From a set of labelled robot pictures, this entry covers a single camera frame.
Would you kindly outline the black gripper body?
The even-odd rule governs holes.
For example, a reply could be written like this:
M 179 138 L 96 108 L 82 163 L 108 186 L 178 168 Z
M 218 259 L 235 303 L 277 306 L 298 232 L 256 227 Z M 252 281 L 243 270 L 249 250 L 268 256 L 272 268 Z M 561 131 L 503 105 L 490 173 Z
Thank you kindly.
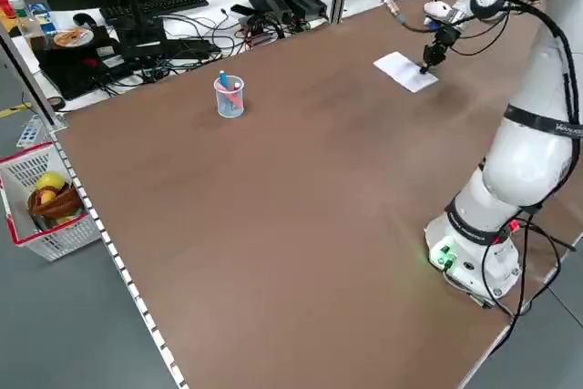
M 435 31 L 432 47 L 448 49 L 459 38 L 459 30 L 455 26 L 442 26 Z

